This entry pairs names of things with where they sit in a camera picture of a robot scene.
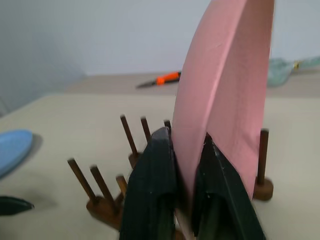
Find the white wall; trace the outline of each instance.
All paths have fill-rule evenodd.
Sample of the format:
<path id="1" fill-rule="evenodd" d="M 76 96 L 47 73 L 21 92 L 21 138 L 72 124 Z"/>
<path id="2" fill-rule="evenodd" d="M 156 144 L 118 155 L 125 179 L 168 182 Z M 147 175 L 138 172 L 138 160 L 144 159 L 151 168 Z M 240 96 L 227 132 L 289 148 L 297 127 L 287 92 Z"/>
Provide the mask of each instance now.
<path id="1" fill-rule="evenodd" d="M 14 110 L 84 75 L 181 69 L 209 1 L 2 0 L 0 96 Z M 277 0 L 272 56 L 320 55 L 319 11 Z"/>

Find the pink plate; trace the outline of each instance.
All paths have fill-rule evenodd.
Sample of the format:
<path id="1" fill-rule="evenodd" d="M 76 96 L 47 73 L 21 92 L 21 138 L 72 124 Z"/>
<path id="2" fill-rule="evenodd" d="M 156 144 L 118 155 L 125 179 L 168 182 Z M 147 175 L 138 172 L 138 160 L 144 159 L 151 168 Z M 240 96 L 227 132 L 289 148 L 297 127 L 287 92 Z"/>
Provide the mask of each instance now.
<path id="1" fill-rule="evenodd" d="M 212 0 L 186 56 L 172 140 L 189 202 L 206 132 L 253 195 L 274 0 Z"/>

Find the orange knife handle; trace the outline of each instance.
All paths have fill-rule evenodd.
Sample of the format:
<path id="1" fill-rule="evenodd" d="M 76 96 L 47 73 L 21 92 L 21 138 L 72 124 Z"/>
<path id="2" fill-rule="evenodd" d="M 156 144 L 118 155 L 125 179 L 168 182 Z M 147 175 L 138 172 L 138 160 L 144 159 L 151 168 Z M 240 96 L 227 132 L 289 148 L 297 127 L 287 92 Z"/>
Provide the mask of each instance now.
<path id="1" fill-rule="evenodd" d="M 179 78 L 181 75 L 181 72 L 172 72 L 172 73 L 169 73 L 167 75 L 163 75 L 163 76 L 158 76 L 156 78 L 156 84 L 157 85 L 163 85 L 165 84 L 166 82 L 170 82 L 172 80 L 176 80 L 177 78 Z"/>

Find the blue plate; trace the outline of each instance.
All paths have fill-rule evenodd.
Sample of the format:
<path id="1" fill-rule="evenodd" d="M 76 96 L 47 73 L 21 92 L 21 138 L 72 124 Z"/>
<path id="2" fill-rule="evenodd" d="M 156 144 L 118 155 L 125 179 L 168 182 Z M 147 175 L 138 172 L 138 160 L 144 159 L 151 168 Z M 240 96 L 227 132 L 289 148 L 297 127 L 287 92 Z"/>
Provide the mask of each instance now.
<path id="1" fill-rule="evenodd" d="M 17 167 L 32 145 L 32 132 L 14 130 L 0 134 L 0 178 Z"/>

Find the table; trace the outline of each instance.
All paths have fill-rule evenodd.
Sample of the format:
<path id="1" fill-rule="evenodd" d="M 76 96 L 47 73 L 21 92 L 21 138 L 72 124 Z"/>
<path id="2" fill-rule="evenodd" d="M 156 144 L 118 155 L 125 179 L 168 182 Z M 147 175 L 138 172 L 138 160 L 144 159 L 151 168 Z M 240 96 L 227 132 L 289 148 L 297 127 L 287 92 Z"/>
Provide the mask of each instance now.
<path id="1" fill-rule="evenodd" d="M 64 92 L 66 94 L 95 95 L 176 95 L 177 83 L 136 89 L 137 85 L 164 74 L 167 72 L 87 76 L 67 87 Z M 279 98 L 320 98 L 320 67 L 293 72 L 285 85 L 268 88 L 266 95 Z"/>
<path id="2" fill-rule="evenodd" d="M 274 193 L 270 202 L 253 205 L 271 240 L 318 239 L 319 90 L 320 84 L 314 84 L 314 94 L 268 94 L 266 99 L 263 125 L 270 129 L 266 175 L 274 183 Z M 128 176 L 131 171 L 120 115 L 127 116 L 142 150 L 146 140 L 140 117 L 146 116 L 154 131 L 172 117 L 174 102 L 173 94 L 72 92 L 41 98 L 1 118 L 0 132 L 29 129 L 35 134 L 35 148 L 24 164 L 0 181 L 0 194 L 26 199 L 35 209 L 0 217 L 0 239 L 117 239 L 115 230 L 87 212 L 88 197 L 67 159 L 75 157 L 95 193 L 100 191 L 89 166 L 97 164 L 115 196 L 116 175 Z"/>

